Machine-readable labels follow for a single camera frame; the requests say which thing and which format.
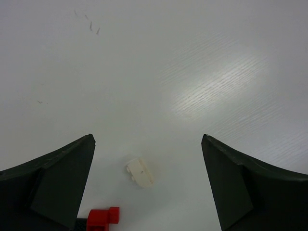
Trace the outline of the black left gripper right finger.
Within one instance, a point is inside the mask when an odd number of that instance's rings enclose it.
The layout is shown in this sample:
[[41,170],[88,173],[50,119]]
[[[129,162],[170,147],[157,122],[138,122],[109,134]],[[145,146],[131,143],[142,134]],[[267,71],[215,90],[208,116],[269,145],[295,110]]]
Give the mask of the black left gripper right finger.
[[306,231],[308,177],[241,153],[212,136],[201,142],[223,231]]

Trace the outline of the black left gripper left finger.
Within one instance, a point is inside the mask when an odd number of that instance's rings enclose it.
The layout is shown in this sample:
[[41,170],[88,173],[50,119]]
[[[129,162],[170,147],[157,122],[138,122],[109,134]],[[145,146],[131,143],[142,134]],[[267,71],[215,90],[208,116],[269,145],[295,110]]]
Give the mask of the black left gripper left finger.
[[95,151],[92,134],[0,172],[2,231],[72,231]]

